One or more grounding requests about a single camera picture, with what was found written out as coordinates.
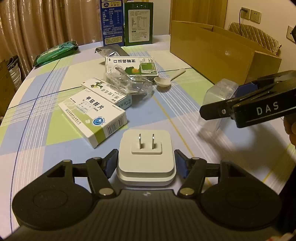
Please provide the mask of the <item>person right hand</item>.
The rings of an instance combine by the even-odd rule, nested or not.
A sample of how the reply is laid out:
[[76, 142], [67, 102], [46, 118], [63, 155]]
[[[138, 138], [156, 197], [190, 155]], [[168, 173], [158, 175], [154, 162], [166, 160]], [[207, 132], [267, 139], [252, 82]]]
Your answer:
[[283, 124], [285, 132], [289, 135], [292, 145], [296, 146], [296, 115], [290, 114], [284, 117]]

